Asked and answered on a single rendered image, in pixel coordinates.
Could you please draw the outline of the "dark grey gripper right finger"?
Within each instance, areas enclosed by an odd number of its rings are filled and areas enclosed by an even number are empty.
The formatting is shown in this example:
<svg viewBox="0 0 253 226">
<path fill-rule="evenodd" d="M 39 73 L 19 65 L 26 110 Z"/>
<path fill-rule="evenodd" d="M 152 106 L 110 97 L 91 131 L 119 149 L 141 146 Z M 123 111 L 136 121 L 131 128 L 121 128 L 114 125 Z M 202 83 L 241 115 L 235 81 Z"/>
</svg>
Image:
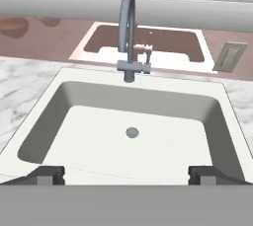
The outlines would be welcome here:
<svg viewBox="0 0 253 226">
<path fill-rule="evenodd" d="M 190 166 L 188 169 L 189 185 L 225 186 L 249 185 L 249 182 L 228 176 L 214 166 Z"/>
</svg>

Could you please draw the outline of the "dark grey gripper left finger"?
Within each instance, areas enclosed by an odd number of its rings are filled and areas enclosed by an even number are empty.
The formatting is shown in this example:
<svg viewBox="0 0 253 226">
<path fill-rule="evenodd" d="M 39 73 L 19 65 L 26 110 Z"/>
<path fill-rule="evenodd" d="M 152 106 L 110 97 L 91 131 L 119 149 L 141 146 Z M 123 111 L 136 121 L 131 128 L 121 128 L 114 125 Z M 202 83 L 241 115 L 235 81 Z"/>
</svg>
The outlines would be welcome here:
<svg viewBox="0 0 253 226">
<path fill-rule="evenodd" d="M 4 185 L 65 185 L 65 169 L 63 166 L 40 166 L 28 175 L 4 182 Z"/>
</svg>

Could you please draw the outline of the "white sink basin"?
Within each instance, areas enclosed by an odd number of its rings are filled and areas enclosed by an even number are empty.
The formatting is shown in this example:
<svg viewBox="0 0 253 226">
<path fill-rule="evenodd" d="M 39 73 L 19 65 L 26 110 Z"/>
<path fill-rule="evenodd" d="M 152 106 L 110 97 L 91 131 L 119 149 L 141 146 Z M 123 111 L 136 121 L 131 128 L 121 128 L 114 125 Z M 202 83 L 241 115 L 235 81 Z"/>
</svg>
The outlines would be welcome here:
<svg viewBox="0 0 253 226">
<path fill-rule="evenodd" d="M 70 184 L 184 185 L 191 166 L 253 183 L 222 84 L 63 68 L 0 153 L 0 174 L 62 166 Z"/>
</svg>

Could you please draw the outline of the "grey curved tap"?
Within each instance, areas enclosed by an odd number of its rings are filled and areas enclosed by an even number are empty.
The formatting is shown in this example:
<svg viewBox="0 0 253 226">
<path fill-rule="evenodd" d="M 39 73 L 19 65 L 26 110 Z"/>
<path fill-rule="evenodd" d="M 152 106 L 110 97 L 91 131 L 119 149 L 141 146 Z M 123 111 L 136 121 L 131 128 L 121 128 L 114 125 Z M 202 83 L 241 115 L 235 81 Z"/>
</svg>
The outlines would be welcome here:
<svg viewBox="0 0 253 226">
<path fill-rule="evenodd" d="M 118 33 L 118 52 L 126 53 L 127 60 L 117 62 L 117 70 L 124 72 L 124 80 L 132 83 L 136 73 L 149 74 L 151 71 L 150 57 L 152 46 L 148 44 L 134 43 L 135 30 L 135 0 L 122 0 Z M 146 53 L 146 61 L 138 62 L 133 59 L 135 50 Z"/>
</svg>

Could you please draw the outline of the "grey wall socket plate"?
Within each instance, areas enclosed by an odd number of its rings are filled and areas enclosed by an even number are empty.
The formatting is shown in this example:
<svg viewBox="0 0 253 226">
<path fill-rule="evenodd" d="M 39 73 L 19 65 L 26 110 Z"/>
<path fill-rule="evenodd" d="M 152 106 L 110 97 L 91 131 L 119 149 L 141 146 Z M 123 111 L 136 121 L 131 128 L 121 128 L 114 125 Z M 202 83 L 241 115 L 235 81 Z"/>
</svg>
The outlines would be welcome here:
<svg viewBox="0 0 253 226">
<path fill-rule="evenodd" d="M 227 41 L 214 64 L 213 71 L 231 73 L 247 45 L 247 42 Z"/>
</svg>

